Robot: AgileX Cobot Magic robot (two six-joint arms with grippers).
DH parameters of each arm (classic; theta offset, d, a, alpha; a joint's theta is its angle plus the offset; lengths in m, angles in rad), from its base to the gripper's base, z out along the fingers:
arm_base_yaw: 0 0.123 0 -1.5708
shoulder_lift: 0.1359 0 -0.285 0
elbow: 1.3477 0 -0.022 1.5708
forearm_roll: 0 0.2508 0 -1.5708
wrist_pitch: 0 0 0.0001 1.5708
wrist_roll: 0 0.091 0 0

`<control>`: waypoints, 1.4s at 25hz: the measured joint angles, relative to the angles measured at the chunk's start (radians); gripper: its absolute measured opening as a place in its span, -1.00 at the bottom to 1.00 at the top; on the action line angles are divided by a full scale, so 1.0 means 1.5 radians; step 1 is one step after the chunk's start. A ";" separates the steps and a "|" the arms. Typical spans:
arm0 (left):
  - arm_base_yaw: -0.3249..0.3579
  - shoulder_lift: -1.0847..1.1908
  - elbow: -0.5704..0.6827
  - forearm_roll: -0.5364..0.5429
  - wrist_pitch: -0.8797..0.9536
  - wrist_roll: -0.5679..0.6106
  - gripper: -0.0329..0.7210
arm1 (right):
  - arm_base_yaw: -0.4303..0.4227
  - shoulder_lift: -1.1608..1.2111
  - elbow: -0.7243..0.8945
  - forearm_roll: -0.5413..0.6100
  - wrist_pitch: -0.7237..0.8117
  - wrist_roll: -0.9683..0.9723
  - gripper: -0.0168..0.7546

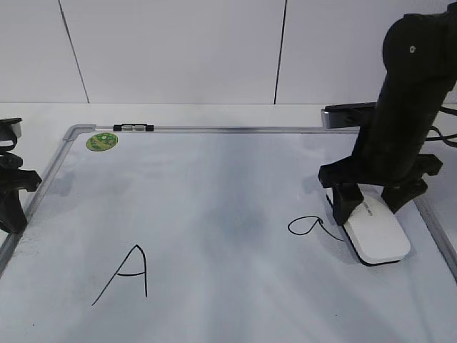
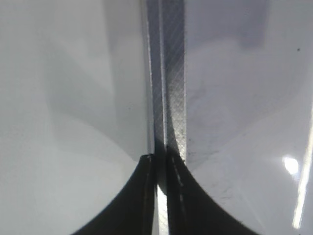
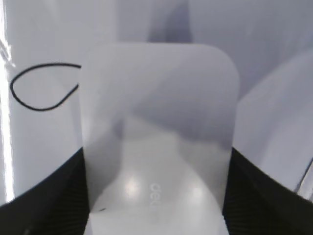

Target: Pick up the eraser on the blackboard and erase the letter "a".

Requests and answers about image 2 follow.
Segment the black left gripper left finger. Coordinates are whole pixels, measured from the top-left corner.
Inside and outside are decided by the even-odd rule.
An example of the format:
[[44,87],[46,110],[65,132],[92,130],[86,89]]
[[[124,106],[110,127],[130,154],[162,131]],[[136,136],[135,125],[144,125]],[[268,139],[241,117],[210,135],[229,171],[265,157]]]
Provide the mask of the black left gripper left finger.
[[151,235],[155,208],[156,161],[143,155],[117,196],[75,235]]

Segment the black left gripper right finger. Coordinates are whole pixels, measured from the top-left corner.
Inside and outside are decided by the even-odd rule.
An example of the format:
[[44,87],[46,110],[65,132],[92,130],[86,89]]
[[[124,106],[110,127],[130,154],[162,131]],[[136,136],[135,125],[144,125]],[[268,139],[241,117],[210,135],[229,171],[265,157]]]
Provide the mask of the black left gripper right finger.
[[166,150],[167,208],[171,235],[249,235],[250,229],[209,197],[174,149]]

